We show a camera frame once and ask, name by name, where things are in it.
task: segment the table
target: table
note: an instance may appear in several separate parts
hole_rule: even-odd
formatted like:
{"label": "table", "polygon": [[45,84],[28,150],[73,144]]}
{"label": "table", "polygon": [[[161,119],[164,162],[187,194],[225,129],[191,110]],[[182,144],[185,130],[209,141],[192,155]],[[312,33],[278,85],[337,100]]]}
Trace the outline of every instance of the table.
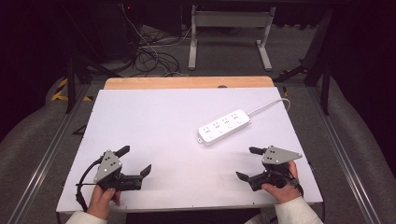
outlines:
{"label": "table", "polygon": [[[213,88],[218,85],[229,88]],[[142,189],[123,192],[121,207],[112,204],[113,210],[252,208],[276,203],[264,190],[252,191],[235,171],[262,172],[261,157],[250,154],[248,147],[274,145],[304,155],[285,106],[275,104],[254,115],[245,129],[211,147],[200,145],[196,138],[201,125],[236,107],[248,110],[279,98],[269,77],[111,78],[97,97],[57,211],[81,210],[75,185],[82,173],[107,149],[123,146],[131,146],[131,152],[120,158],[122,173],[137,174],[149,164],[152,170]],[[322,202],[305,156],[296,163],[305,199]],[[86,182],[94,175],[90,172]],[[87,202],[91,192],[92,186],[82,189]]]}

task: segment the wooden edge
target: wooden edge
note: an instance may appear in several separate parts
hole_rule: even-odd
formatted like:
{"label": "wooden edge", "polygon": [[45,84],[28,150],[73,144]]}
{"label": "wooden edge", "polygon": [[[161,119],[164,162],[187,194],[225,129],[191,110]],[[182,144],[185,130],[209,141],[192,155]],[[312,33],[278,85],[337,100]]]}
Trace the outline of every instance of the wooden edge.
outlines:
{"label": "wooden edge", "polygon": [[270,77],[112,77],[105,90],[274,87]]}

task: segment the white sleeve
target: white sleeve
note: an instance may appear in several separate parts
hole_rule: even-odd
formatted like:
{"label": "white sleeve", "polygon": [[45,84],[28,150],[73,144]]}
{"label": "white sleeve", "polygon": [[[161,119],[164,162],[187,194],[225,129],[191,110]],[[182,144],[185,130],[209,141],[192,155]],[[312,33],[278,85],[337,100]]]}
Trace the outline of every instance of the white sleeve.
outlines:
{"label": "white sleeve", "polygon": [[315,211],[298,197],[290,202],[275,205],[279,224],[320,224],[322,223]]}
{"label": "white sleeve", "polygon": [[67,220],[66,224],[107,224],[106,220],[99,217],[94,217],[88,213],[75,212],[73,216]]}

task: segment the white power strip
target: white power strip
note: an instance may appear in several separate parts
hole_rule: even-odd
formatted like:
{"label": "white power strip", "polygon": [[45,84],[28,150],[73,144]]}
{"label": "white power strip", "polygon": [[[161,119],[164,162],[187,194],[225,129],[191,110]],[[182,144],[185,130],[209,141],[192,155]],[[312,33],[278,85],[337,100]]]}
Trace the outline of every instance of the white power strip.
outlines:
{"label": "white power strip", "polygon": [[250,123],[250,117],[245,111],[241,109],[235,110],[199,128],[198,142],[208,147],[245,128]]}

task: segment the white cable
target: white cable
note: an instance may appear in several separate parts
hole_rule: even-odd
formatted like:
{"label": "white cable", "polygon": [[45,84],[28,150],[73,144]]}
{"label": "white cable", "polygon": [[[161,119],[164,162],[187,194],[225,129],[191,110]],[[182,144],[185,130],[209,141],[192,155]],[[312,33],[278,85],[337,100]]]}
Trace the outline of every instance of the white cable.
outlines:
{"label": "white cable", "polygon": [[179,72],[170,72],[163,65],[159,65],[159,66],[163,68],[163,70],[165,71],[166,75],[173,75],[173,74],[178,74],[178,75],[181,75],[181,76],[188,76],[189,75],[189,74],[183,74],[183,73],[179,73]]}
{"label": "white cable", "polygon": [[287,101],[287,102],[289,103],[289,105],[288,105],[288,108],[286,109],[286,111],[289,111],[290,105],[291,105],[290,100],[288,100],[288,99],[286,99],[286,98],[281,98],[280,100],[274,100],[273,102],[270,102],[270,103],[268,103],[268,104],[266,104],[266,105],[262,105],[262,106],[260,106],[259,108],[256,108],[256,109],[250,111],[250,112],[247,113],[247,114],[250,116],[251,114],[257,112],[258,110],[261,110],[261,109],[267,107],[268,105],[272,105],[272,104],[277,103],[277,102],[279,102],[279,101]]}
{"label": "white cable", "polygon": [[[125,13],[125,9],[123,7],[123,4],[119,4],[119,7],[122,9],[122,13],[125,16],[125,19],[134,27],[134,24],[129,20],[128,16]],[[146,44],[152,49],[152,51],[154,51],[155,56],[156,56],[155,57],[155,64],[158,64],[158,53],[157,53],[157,51],[155,51],[155,49],[149,44],[149,42],[147,42],[146,39],[137,31],[136,27],[134,27],[134,30],[140,36],[140,38],[142,38],[142,40],[144,40],[146,42]]]}

